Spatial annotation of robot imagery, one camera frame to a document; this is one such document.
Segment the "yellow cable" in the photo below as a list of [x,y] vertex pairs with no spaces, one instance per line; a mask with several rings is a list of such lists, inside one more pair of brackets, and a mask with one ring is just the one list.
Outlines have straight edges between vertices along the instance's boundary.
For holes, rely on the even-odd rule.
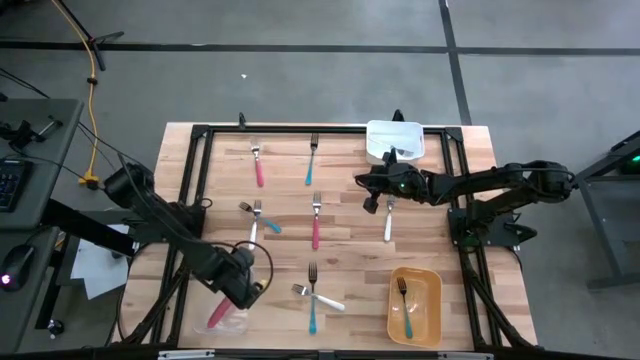
[[[95,80],[95,78],[96,78],[96,64],[95,64],[95,60],[93,59],[93,54],[91,53],[91,49],[89,49],[89,45],[84,40],[84,37],[82,36],[82,33],[80,33],[80,30],[76,27],[76,25],[73,23],[73,21],[71,21],[71,19],[67,15],[67,13],[60,7],[60,5],[58,5],[58,2],[56,0],[51,0],[51,2],[58,9],[60,14],[62,14],[62,16],[64,16],[65,20],[67,20],[69,25],[71,25],[71,27],[73,28],[73,31],[75,31],[75,33],[80,38],[80,41],[82,41],[82,44],[84,45],[84,48],[87,50],[87,54],[89,55],[89,61],[91,62],[91,77],[90,77],[90,79]],[[93,164],[94,164],[95,159],[96,159],[96,150],[98,148],[98,127],[96,125],[96,119],[93,116],[93,92],[94,92],[94,89],[95,89],[95,84],[89,83],[89,118],[91,119],[91,125],[93,126],[93,133],[95,134],[95,138],[93,140],[93,151],[91,152],[91,161],[89,162],[89,169],[85,173],[84,178],[80,179],[80,183],[86,183],[86,180],[96,180],[96,181],[98,181],[98,177],[93,175]]]

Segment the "blue-handled fork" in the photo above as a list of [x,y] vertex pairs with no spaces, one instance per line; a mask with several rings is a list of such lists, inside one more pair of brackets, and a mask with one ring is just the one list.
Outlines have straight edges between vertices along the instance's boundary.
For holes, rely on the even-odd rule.
[[413,330],[411,330],[409,311],[407,310],[407,299],[405,298],[405,295],[407,295],[407,283],[404,281],[402,276],[398,278],[398,289],[400,289],[400,294],[402,294],[402,303],[404,304],[404,332],[407,339],[411,339],[413,337]]
[[[318,281],[318,265],[315,261],[309,263],[309,282],[311,283],[311,294],[315,293],[316,281]],[[309,319],[309,334],[313,335],[316,329],[316,298],[311,296],[311,319]]]
[[[249,213],[253,213],[253,208],[251,207],[251,205],[247,204],[246,202],[241,202],[239,205],[240,209],[249,212]],[[263,218],[262,216],[258,217],[258,221],[262,221],[263,223],[265,223],[266,225],[268,225],[271,229],[273,229],[273,231],[275,231],[276,234],[280,234],[282,232],[282,229],[280,228],[280,226],[272,223],[271,221]]]
[[307,179],[304,181],[306,185],[311,185],[311,176],[313,173],[313,157],[318,149],[318,133],[311,134],[311,160],[309,160],[309,170],[307,170]]

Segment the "pink handle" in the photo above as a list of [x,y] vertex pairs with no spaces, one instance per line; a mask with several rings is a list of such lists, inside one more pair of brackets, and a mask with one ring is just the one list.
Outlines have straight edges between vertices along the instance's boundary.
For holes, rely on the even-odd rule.
[[313,242],[311,247],[313,250],[318,250],[320,246],[320,226],[318,225],[318,216],[313,218]]
[[229,300],[228,297],[225,297],[224,300],[222,300],[222,302],[220,303],[220,305],[218,305],[218,307],[213,311],[213,314],[211,314],[211,317],[207,322],[207,327],[209,329],[212,329],[216,325],[218,325],[218,322],[222,319],[224,314],[227,313],[227,310],[229,310],[231,305],[233,305],[231,300]]
[[256,158],[256,178],[258,179],[258,187],[263,187],[264,179],[262,178],[262,165],[258,158]]

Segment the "blue handle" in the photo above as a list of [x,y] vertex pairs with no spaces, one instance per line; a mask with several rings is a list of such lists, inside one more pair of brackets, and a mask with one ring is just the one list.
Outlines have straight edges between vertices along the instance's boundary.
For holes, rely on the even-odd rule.
[[260,218],[260,220],[262,220],[262,222],[264,222],[265,224],[269,225],[270,228],[273,229],[273,231],[276,232],[276,234],[280,234],[282,232],[282,229],[280,229],[280,226],[272,223],[271,221],[265,219],[265,218]]
[[404,332],[407,335],[407,339],[413,337],[413,330],[411,330],[411,322],[409,322],[409,311],[407,311],[407,305],[404,305]]
[[304,181],[305,185],[311,185],[311,174],[313,173],[313,153],[311,153],[311,160],[309,161],[309,170],[307,170],[307,179]]
[[309,321],[309,334],[314,335],[316,332],[316,298],[311,297],[311,321]]

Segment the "fork handle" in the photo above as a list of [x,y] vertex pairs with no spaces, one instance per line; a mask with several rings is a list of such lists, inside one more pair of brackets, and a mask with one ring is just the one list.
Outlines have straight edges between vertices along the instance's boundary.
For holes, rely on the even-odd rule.
[[313,250],[320,247],[320,225],[318,224],[318,215],[313,217],[313,242],[311,243]]
[[251,225],[251,235],[249,236],[249,241],[251,243],[249,244],[249,250],[253,250],[256,248],[254,244],[256,242],[257,233],[258,233],[258,219],[256,218],[253,220],[253,225]]
[[262,177],[262,162],[260,162],[259,157],[256,157],[256,179],[258,181],[258,187],[263,187],[264,178]]
[[323,302],[323,303],[331,306],[332,308],[334,308],[334,309],[336,309],[338,311],[344,311],[344,309],[345,309],[344,304],[341,304],[341,303],[339,303],[337,301],[334,301],[334,300],[331,300],[329,298],[326,298],[326,297],[324,297],[322,295],[313,294],[311,296],[313,296],[315,299],[318,299],[320,302]]
[[313,173],[313,157],[315,151],[311,152],[311,160],[309,160],[309,170],[307,170],[307,179],[304,181],[305,185],[311,185],[311,175]]
[[222,318],[227,313],[231,305],[233,305],[231,300],[229,300],[228,297],[225,297],[224,300],[222,300],[222,302],[220,303],[220,305],[218,305],[218,307],[216,307],[216,309],[213,311],[213,313],[211,314],[211,317],[209,317],[209,321],[207,322],[207,327],[209,329],[213,329],[220,322],[220,320],[222,320]]
[[384,241],[391,240],[391,211],[387,214],[387,223],[384,226]]
[[407,310],[407,302],[404,302],[404,332],[407,339],[413,338],[413,330],[411,330],[411,322],[409,321],[409,310]]
[[311,319],[309,319],[309,334],[314,335],[318,329],[316,328],[316,299],[311,298]]
[[273,222],[263,218],[262,216],[260,217],[260,220],[262,220],[263,223],[267,224],[270,228],[273,229],[273,231],[276,234],[280,234],[282,232],[282,229],[280,228],[280,226],[274,224]]

